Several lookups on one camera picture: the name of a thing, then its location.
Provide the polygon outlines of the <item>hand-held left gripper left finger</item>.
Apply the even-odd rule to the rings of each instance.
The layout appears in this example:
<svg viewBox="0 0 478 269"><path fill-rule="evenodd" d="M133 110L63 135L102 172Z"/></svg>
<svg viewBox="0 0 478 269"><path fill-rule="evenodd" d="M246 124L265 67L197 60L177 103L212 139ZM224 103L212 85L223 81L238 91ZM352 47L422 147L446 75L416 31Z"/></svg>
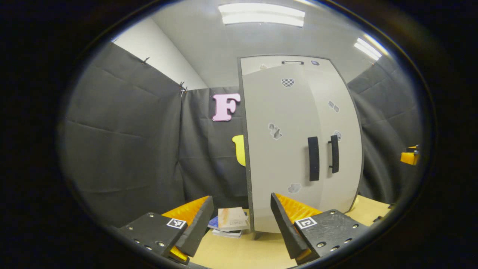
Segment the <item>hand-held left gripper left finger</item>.
<svg viewBox="0 0 478 269"><path fill-rule="evenodd" d="M187 265L196 255L213 211L213 197L205 196L165 213L148 212L118 231L155 256Z"/></svg>

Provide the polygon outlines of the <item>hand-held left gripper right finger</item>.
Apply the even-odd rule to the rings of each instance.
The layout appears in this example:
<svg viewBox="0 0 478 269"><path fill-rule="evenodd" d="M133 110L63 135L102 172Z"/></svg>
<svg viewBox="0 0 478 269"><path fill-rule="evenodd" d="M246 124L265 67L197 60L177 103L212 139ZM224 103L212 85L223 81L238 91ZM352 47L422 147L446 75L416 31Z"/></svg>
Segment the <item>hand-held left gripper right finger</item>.
<svg viewBox="0 0 478 269"><path fill-rule="evenodd" d="M319 211L271 193L270 209L286 249L298 265L331 255L367 233L368 225L336 210Z"/></svg>

